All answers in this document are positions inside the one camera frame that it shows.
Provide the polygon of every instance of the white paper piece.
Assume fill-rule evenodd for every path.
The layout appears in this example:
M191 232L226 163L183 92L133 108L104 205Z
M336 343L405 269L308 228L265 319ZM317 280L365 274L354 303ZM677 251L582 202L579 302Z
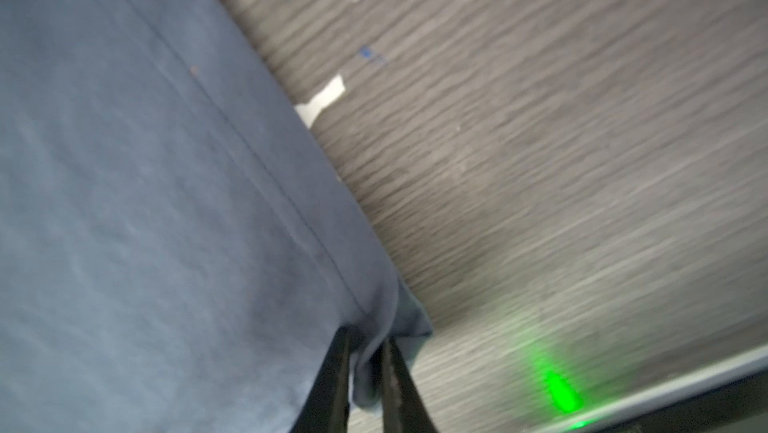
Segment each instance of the white paper piece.
M311 128L312 123L320 116L320 112L338 100L345 91L344 79L341 78L340 74L337 74L326 84L325 88L322 88L320 92L312 97L312 100L303 104L297 104L294 108L296 108L296 112L299 113L299 117L306 127Z

